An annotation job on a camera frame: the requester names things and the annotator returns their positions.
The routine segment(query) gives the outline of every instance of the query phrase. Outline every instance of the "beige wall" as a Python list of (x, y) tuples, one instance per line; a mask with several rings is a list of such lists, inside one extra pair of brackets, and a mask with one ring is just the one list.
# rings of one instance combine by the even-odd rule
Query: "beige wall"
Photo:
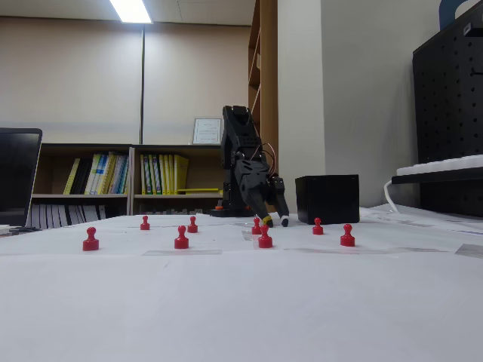
[(46, 143), (135, 143), (139, 26), (0, 19), (0, 127), (37, 127)]
[(248, 105), (249, 35), (246, 27), (146, 27), (143, 143), (187, 144), (195, 117)]

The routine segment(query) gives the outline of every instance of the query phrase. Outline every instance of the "laptop screen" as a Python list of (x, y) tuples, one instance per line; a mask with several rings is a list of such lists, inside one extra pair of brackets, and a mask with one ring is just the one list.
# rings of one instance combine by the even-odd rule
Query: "laptop screen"
[(0, 128), (0, 225), (25, 226), (42, 131)]

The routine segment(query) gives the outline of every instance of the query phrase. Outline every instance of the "white keyboard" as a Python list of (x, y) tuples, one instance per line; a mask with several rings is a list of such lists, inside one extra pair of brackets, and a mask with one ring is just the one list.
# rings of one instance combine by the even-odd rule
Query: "white keyboard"
[(463, 168), (483, 167), (483, 155), (452, 158), (450, 160), (415, 164), (411, 167), (399, 168), (397, 176), (414, 175), (417, 173), (462, 170)]

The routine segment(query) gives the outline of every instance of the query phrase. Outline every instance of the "ceiling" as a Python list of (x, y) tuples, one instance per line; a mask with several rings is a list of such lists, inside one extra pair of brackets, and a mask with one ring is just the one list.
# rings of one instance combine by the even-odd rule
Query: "ceiling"
[[(143, 1), (153, 21), (170, 23), (251, 25), (255, 6), (255, 0)], [(119, 20), (109, 0), (0, 0), (0, 16)]]

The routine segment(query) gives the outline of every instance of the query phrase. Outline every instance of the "white cable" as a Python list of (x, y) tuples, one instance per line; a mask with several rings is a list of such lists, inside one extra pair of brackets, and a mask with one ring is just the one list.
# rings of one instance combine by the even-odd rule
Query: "white cable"
[(392, 202), (391, 197), (389, 196), (389, 192), (387, 191), (387, 186), (389, 186), (389, 185), (392, 185), (392, 181), (391, 180), (386, 185), (384, 185), (384, 195), (386, 196), (386, 200), (387, 200), (387, 202), (389, 202), (389, 205), (391, 205), (392, 209), (396, 213), (399, 213), (398, 208)]

